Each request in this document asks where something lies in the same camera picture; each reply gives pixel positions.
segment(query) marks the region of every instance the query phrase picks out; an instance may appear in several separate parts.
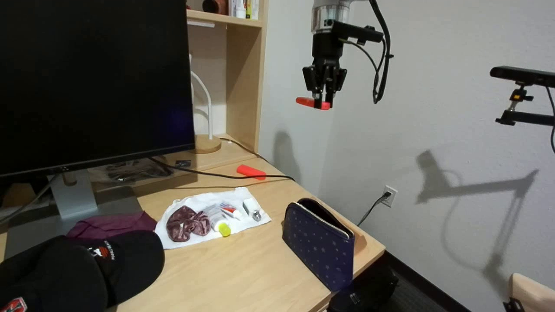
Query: black cable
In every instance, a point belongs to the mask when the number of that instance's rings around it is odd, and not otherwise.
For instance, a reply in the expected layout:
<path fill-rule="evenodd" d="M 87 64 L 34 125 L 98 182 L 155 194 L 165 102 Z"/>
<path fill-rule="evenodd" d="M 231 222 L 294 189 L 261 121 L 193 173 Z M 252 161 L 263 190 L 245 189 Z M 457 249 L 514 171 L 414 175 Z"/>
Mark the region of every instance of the black cable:
<path fill-rule="evenodd" d="M 287 178 L 287 180 L 296 180 L 290 175 L 224 175 L 224 173 L 216 173 L 216 171 L 202 171 L 202 170 L 193 170 L 193 168 L 185 168 L 185 166 L 172 166 L 167 164 L 160 159 L 150 157 L 152 161 L 169 168 L 169 170 L 179 170 L 179 171 L 190 171 L 190 173 L 197 173 L 197 175 L 209 175 L 209 177 L 221 177 L 221 178 L 231 178 L 231 180 L 247 180 L 247 178 Z"/>
<path fill-rule="evenodd" d="M 379 66 L 377 66 L 375 59 L 368 53 L 368 50 L 363 45 L 360 45 L 356 41 L 349 41 L 349 40 L 341 40 L 341 41 L 360 48 L 370 59 L 372 66 L 375 67 L 375 71 L 379 74 Z"/>
<path fill-rule="evenodd" d="M 221 137 L 221 140 L 233 142 L 233 144 L 240 145 L 244 151 L 247 151 L 247 152 L 250 152 L 250 154 L 254 154 L 254 156 L 257 156 L 257 157 L 264 159 L 266 163 L 271 163 L 271 161 L 268 161 L 263 154 L 259 154 L 259 152 L 256 152 L 256 151 L 249 149 L 247 145 L 240 144 L 238 140 L 233 140 L 233 138 L 228 138 L 228 137 Z"/>
<path fill-rule="evenodd" d="M 389 196 L 393 196 L 391 192 L 384 192 L 365 213 L 365 216 L 360 220 L 358 227 L 361 227 L 361 223 L 365 223 L 365 220 L 368 218 L 368 215 L 372 213 L 372 209 L 375 209 L 375 206 L 379 206 L 381 203 L 384 203 Z"/>
<path fill-rule="evenodd" d="M 60 177 L 60 175 L 54 175 L 54 177 L 49 180 L 49 183 L 48 183 L 39 194 L 35 194 L 35 197 L 34 197 L 30 203 L 16 208 L 16 211 L 13 211 L 11 215 L 2 216 L 2 218 L 0 218 L 0 225 L 4 225 L 6 222 L 11 222 L 11 220 L 16 218 L 18 215 L 22 215 L 25 209 L 28 209 L 30 206 L 34 206 L 34 204 L 51 189 L 51 185 L 54 183 L 54 180 L 56 180 L 58 177 Z"/>
<path fill-rule="evenodd" d="M 381 81 L 381 71 L 382 71 L 382 66 L 386 62 L 386 40 L 382 41 L 382 57 L 381 57 L 381 62 L 379 62 L 379 69 L 377 69 L 377 76 L 375 76 L 375 85 L 374 85 L 374 90 L 377 92 L 379 90 L 379 81 Z"/>
<path fill-rule="evenodd" d="M 375 15 L 377 15 L 377 19 L 379 19 L 379 22 L 382 26 L 382 31 L 384 31 L 384 74 L 382 74 L 382 83 L 381 83 L 379 90 L 375 90 L 375 97 L 374 97 L 375 104 L 379 104 L 382 100 L 382 97 L 384 97 L 384 92 L 386 92 L 387 73 L 389 73 L 389 59 L 393 57 L 391 55 L 391 41 L 393 41 L 393 38 L 391 38 L 387 22 L 386 22 L 386 19 L 382 15 L 382 10 L 381 10 L 377 0 L 370 0 L 370 5 L 375 10 Z"/>
<path fill-rule="evenodd" d="M 555 102 L 554 102 L 554 97 L 552 97 L 552 90 L 551 90 L 551 86 L 545 86 L 545 90 L 549 92 L 552 111 L 554 111 L 554 119 L 555 119 Z M 554 123 L 554 128 L 552 128 L 552 151 L 555 152 L 555 123 Z"/>

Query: monitor base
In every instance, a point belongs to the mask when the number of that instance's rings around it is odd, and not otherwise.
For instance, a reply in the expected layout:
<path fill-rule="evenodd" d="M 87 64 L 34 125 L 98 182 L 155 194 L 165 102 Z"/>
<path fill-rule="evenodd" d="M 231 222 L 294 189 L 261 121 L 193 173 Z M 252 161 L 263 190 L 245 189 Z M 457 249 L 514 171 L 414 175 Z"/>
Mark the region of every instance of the monitor base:
<path fill-rule="evenodd" d="M 94 215 L 143 213 L 138 196 L 131 187 L 120 187 L 96 196 L 100 209 L 63 220 L 58 206 L 30 209 L 11 220 L 6 241 L 6 258 L 15 256 L 51 237 L 68 234 L 72 227 Z"/>

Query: computer monitor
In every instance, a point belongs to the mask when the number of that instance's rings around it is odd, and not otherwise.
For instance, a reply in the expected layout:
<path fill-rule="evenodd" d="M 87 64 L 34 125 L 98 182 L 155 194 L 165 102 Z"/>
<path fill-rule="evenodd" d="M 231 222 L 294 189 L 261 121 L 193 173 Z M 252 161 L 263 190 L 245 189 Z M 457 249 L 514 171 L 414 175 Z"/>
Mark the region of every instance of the computer monitor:
<path fill-rule="evenodd" d="M 0 0 L 0 180 L 193 149 L 188 55 L 186 0 Z"/>

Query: black bag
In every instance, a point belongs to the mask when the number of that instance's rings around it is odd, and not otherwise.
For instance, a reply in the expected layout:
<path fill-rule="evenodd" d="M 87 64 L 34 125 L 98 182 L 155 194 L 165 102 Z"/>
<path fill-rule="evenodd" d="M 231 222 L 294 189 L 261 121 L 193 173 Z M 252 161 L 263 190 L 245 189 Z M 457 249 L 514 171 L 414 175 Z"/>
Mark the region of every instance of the black bag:
<path fill-rule="evenodd" d="M 353 281 L 355 235 L 318 201 L 290 203 L 283 241 L 330 289 L 346 289 Z"/>

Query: red marker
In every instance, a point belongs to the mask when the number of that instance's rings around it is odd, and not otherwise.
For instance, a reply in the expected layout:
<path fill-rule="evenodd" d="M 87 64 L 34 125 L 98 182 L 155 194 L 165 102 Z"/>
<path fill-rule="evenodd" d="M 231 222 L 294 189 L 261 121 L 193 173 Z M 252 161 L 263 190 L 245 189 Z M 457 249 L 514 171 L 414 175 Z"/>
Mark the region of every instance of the red marker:
<path fill-rule="evenodd" d="M 315 107 L 315 99 L 311 99 L 311 97 L 297 97 L 297 104 Z M 322 107 L 315 107 L 315 109 L 330 111 L 332 104 L 323 100 Z"/>
<path fill-rule="evenodd" d="M 238 173 L 245 175 L 245 177 L 254 177 L 257 180 L 266 180 L 266 171 L 257 170 L 254 166 L 247 166 L 247 164 L 240 164 L 238 166 Z"/>

